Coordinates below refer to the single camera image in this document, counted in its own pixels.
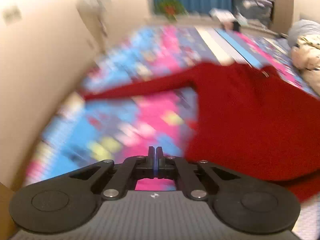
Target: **colorful bedspread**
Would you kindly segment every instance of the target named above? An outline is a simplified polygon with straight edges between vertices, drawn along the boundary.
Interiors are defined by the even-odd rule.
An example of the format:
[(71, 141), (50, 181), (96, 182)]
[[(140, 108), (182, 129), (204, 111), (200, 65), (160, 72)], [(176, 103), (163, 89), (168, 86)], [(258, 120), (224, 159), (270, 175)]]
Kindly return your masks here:
[[(272, 64), (285, 81), (317, 96), (277, 40), (170, 25), (134, 33), (97, 61), (98, 67), (88, 73), (83, 86), (101, 91), (134, 79), (168, 75), (204, 59), (222, 65), (249, 62), (257, 68)], [(26, 184), (104, 159), (121, 163), (129, 156), (146, 155), (149, 146), (162, 146), (167, 155), (183, 156), (196, 120), (197, 95), (191, 88), (87, 104), (74, 93), (43, 132)], [(136, 189), (174, 190), (174, 184), (145, 179)]]

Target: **red knit fabric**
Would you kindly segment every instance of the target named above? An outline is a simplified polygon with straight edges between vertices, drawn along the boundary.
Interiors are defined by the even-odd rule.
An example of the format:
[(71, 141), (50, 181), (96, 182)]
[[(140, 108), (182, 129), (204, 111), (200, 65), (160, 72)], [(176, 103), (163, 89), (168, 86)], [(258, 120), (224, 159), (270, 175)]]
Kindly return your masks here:
[(320, 101), (284, 82), (272, 66), (258, 70), (203, 62), (85, 99), (148, 95), (186, 86), (196, 90), (199, 101), (188, 160), (206, 159), (259, 179), (282, 181), (300, 200), (320, 191), (320, 118), (315, 115)]

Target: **wall light switch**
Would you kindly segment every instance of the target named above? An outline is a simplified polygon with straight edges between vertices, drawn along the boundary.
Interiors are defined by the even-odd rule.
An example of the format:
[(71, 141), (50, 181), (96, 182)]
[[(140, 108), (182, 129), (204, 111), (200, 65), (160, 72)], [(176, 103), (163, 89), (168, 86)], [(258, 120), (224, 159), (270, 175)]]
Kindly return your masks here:
[(7, 25), (9, 25), (11, 23), (21, 20), (21, 11), (18, 8), (18, 6), (14, 5), (4, 9), (2, 11), (2, 17), (4, 19), (4, 22)]

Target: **pillow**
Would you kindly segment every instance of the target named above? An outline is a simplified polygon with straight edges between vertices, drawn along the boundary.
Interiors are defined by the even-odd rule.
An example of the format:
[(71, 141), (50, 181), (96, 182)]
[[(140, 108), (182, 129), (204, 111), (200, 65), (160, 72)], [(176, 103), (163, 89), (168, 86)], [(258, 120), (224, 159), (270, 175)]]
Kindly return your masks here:
[(288, 44), (292, 48), (296, 43), (299, 36), (306, 36), (311, 34), (320, 34), (320, 24), (309, 21), (300, 20), (295, 22), (288, 33)]

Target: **cardboard box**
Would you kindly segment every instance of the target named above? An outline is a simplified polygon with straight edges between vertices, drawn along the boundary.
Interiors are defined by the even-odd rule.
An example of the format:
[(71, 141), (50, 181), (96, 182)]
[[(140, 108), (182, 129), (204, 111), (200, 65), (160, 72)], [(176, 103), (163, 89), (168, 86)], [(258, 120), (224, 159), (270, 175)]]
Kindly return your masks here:
[(16, 231), (9, 215), (9, 202), (14, 192), (0, 183), (0, 240), (7, 240)]

